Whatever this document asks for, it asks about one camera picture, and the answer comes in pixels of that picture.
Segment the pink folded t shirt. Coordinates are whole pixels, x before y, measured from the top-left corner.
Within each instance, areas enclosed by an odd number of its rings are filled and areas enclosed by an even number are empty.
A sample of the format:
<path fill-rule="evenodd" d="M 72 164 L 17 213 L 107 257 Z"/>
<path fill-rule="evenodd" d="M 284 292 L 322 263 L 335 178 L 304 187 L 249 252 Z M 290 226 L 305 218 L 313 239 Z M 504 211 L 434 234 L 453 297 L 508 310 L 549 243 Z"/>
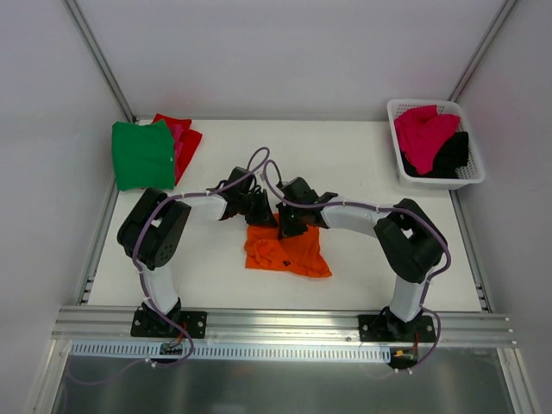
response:
<path fill-rule="evenodd" d="M 181 125 L 175 124 L 171 127 L 172 138 L 173 138 L 173 149 L 174 149 L 174 175 L 175 183 L 178 183 L 182 175 L 179 159 L 182 153 L 183 142 L 181 141 L 181 136 L 184 133 L 184 129 Z"/>

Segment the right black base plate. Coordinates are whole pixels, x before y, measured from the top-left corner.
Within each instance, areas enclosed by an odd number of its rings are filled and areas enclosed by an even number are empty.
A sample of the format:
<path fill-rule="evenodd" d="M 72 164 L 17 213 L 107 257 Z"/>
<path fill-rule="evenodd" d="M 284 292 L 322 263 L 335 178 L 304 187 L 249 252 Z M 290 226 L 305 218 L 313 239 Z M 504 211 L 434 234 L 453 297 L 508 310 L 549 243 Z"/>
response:
<path fill-rule="evenodd" d="M 421 342 L 432 343 L 436 328 L 432 317 L 418 315 L 405 323 L 390 312 L 357 317 L 359 337 L 362 342 Z"/>

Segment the white plastic basket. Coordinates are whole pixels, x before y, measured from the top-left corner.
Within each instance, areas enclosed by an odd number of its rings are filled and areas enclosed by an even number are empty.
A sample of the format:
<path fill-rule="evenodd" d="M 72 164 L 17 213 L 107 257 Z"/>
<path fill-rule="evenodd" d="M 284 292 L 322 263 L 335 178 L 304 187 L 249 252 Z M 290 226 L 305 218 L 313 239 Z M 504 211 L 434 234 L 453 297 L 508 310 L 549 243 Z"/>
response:
<path fill-rule="evenodd" d="M 482 156 L 459 104 L 398 98 L 386 108 L 402 186 L 449 191 L 483 182 Z"/>

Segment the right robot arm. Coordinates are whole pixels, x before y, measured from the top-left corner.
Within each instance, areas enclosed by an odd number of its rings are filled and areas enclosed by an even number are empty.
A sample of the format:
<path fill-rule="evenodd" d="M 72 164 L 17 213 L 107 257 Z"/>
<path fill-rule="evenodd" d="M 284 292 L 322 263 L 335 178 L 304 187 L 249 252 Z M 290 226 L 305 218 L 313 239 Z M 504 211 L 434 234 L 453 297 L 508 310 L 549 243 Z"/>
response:
<path fill-rule="evenodd" d="M 419 205 L 409 198 L 377 207 L 334 192 L 318 195 L 297 177 L 279 182 L 279 238 L 302 235 L 309 227 L 343 229 L 375 238 L 396 275 L 390 304 L 367 328 L 395 341 L 412 339 L 421 323 L 429 282 L 442 258 L 450 265 L 448 243 Z"/>

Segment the green folded t shirt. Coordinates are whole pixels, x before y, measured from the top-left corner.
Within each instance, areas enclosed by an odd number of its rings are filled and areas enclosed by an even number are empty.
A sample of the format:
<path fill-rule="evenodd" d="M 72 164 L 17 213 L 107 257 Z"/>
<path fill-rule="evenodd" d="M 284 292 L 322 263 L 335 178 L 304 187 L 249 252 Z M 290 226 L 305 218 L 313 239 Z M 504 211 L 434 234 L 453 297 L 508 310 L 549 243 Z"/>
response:
<path fill-rule="evenodd" d="M 164 121 L 147 125 L 115 122 L 111 154 L 119 191 L 174 187 L 173 137 Z"/>

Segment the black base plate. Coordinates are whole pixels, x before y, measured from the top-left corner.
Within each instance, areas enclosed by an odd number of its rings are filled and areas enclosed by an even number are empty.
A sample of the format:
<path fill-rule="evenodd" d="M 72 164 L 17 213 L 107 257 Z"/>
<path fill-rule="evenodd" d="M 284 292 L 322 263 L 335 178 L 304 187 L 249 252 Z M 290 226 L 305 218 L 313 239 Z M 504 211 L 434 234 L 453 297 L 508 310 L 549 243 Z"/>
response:
<path fill-rule="evenodd" d="M 139 338 L 177 338 L 183 335 L 179 325 L 192 339 L 204 339 L 207 327 L 208 314 L 197 310 L 173 310 L 165 321 L 158 313 L 147 306 L 139 307 L 133 316 L 130 335 Z"/>
<path fill-rule="evenodd" d="M 436 328 L 432 317 L 418 315 L 405 323 L 390 312 L 357 317 L 359 337 L 362 342 L 421 342 L 432 343 Z"/>

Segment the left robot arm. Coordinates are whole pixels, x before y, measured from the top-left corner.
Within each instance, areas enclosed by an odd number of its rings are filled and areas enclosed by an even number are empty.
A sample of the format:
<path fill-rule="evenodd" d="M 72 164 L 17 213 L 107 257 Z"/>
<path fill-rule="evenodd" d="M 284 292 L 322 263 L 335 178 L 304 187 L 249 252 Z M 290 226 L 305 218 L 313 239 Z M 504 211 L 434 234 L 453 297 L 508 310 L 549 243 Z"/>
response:
<path fill-rule="evenodd" d="M 145 296 L 142 309 L 160 336 L 175 334 L 180 325 L 181 303 L 169 262 L 187 222 L 218 222 L 237 215 L 252 226 L 278 227 L 267 192 L 251 172 L 238 166 L 217 186 L 179 198 L 147 188 L 123 221 L 116 240 L 138 270 Z"/>

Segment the aluminium mounting rail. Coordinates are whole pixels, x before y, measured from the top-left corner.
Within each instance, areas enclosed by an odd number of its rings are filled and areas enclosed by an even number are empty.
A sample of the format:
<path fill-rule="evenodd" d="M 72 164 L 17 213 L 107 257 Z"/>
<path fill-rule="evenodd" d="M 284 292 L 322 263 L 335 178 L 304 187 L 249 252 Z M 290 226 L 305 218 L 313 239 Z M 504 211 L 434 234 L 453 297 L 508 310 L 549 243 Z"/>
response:
<path fill-rule="evenodd" d="M 206 309 L 208 343 L 359 345 L 357 311 Z M 126 339 L 134 307 L 64 306 L 53 339 Z M 439 344 L 450 348 L 516 348 L 518 337 L 507 315 L 441 312 Z"/>

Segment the black t shirt in basket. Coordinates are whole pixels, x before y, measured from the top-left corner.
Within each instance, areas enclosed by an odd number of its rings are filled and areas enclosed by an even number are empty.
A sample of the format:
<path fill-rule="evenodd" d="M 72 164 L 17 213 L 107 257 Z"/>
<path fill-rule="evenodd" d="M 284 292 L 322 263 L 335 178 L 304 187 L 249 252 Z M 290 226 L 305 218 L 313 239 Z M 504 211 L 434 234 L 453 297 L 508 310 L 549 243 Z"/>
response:
<path fill-rule="evenodd" d="M 467 166 L 469 159 L 469 134 L 468 132 L 456 132 L 440 148 L 433 161 L 433 169 L 425 174 L 420 174 L 416 168 L 406 159 L 405 153 L 401 153 L 401 160 L 407 175 L 415 178 L 426 179 L 458 179 L 458 168 Z"/>

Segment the orange t shirt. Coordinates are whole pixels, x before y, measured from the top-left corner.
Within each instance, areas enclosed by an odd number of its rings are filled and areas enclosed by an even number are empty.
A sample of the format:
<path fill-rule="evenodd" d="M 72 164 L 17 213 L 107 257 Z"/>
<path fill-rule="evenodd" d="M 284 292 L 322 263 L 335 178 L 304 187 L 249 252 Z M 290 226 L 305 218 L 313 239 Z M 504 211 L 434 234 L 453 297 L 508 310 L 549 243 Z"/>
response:
<path fill-rule="evenodd" d="M 247 269 L 288 272 L 326 279 L 332 272 L 321 254 L 320 230 L 308 227 L 302 235 L 279 239 L 279 227 L 249 225 L 244 244 Z"/>

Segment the red folded t shirt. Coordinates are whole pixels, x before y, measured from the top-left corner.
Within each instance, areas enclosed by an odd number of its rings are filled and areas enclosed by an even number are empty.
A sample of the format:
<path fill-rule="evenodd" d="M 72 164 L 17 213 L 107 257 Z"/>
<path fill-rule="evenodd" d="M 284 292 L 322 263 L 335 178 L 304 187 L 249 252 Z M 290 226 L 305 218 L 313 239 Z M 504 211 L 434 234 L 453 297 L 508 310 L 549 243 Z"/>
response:
<path fill-rule="evenodd" d="M 154 117 L 154 122 L 159 122 L 159 121 L 164 121 L 167 127 L 170 129 L 170 131 L 171 131 L 171 127 L 175 124 L 181 125 L 182 128 L 184 129 L 184 133 L 181 136 L 181 141 L 183 142 L 183 148 L 179 159 L 179 166 L 182 172 L 182 175 L 180 177 L 181 179 L 186 168 L 191 163 L 191 160 L 196 150 L 198 149 L 198 146 L 202 140 L 203 135 L 200 132 L 191 128 L 191 124 L 192 124 L 191 119 L 178 119 L 178 118 L 172 118 L 161 114 L 156 114 Z"/>

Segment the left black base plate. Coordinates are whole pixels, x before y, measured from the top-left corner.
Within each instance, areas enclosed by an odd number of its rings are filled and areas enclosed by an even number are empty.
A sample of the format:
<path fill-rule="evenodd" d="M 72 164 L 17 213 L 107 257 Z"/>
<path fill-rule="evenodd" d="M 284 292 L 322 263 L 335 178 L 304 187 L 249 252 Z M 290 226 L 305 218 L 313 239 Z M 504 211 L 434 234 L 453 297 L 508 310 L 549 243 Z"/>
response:
<path fill-rule="evenodd" d="M 207 327 L 208 314 L 197 310 L 173 310 L 165 321 L 158 313 L 147 306 L 139 307 L 133 316 L 130 335 L 139 338 L 177 338 L 183 335 L 179 325 L 192 339 L 204 339 Z"/>

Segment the magenta t shirt in basket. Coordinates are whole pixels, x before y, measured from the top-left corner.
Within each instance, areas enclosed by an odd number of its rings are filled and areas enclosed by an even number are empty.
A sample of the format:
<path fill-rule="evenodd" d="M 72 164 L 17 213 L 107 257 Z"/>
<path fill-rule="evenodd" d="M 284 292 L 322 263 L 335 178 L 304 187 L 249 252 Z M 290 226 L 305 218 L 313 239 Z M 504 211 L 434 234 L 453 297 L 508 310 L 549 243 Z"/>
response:
<path fill-rule="evenodd" d="M 400 155 L 420 174 L 433 169 L 433 161 L 442 145 L 457 132 L 461 118 L 439 114 L 436 105 L 407 110 L 394 121 Z"/>

